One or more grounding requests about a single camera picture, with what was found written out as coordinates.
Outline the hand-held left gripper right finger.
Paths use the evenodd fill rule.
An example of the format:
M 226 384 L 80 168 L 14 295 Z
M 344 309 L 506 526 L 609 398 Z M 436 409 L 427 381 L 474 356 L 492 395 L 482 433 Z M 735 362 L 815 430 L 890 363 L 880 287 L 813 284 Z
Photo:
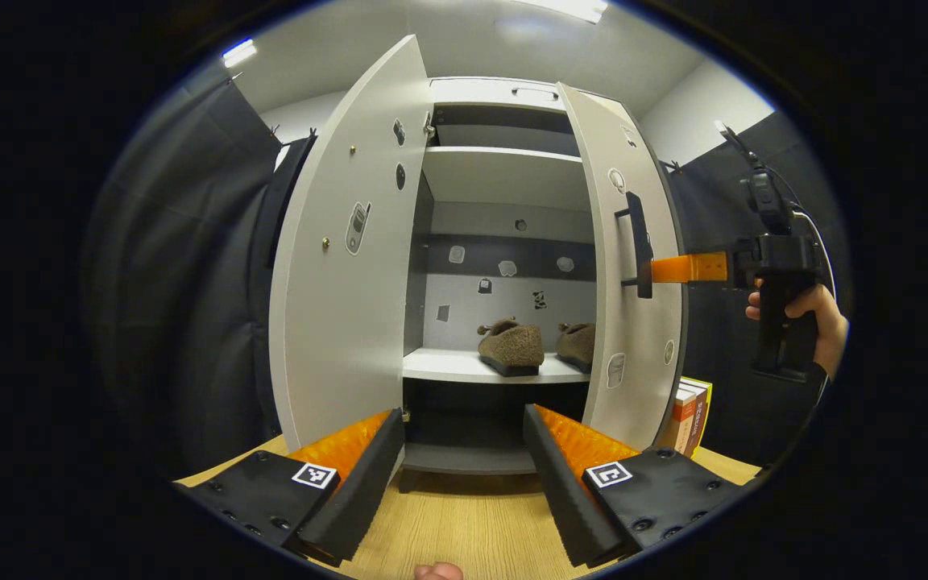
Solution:
M 743 491 L 673 448 L 638 451 L 542 405 L 526 405 L 522 430 L 572 566 L 669 542 Z

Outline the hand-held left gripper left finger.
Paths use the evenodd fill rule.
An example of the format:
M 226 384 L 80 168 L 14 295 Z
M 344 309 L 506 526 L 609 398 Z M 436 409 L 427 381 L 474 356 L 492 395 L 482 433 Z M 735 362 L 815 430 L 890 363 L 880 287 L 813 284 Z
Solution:
M 243 535 L 337 568 L 371 528 L 404 445 L 392 408 L 285 455 L 266 450 L 176 488 Z

